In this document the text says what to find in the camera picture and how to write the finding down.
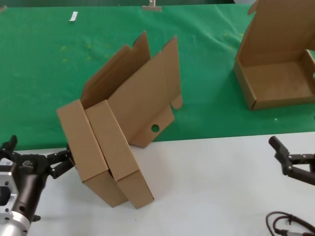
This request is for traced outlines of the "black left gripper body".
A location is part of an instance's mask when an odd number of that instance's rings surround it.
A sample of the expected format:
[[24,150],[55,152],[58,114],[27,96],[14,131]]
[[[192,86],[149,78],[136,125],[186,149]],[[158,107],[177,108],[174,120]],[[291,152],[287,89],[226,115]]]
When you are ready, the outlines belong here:
[[18,196],[12,210],[26,218],[34,218],[50,165],[46,156],[38,154],[19,154],[15,156],[15,161]]

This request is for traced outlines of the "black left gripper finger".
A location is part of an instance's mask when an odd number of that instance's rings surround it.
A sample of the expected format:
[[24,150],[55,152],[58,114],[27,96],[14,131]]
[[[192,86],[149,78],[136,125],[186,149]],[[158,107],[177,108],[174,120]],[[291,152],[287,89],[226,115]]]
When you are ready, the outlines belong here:
[[17,156],[14,153],[14,149],[17,145],[18,139],[16,135],[12,135],[10,140],[2,143],[0,147],[0,159],[8,159],[10,161],[16,161]]
[[57,179],[74,167],[74,159],[69,148],[47,155],[50,176]]

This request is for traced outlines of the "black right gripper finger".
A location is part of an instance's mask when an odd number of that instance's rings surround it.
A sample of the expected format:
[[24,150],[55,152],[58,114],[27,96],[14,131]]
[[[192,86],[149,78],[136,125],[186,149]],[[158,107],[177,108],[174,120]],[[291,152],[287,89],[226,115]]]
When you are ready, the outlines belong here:
[[315,184],[315,173],[311,171],[302,170],[296,165],[301,165],[301,163],[293,161],[281,164],[283,175],[291,177],[293,179],[299,180],[310,185]]
[[275,158],[282,165],[315,164],[314,154],[290,154],[288,149],[276,136],[272,136],[269,139],[269,144],[276,152]]

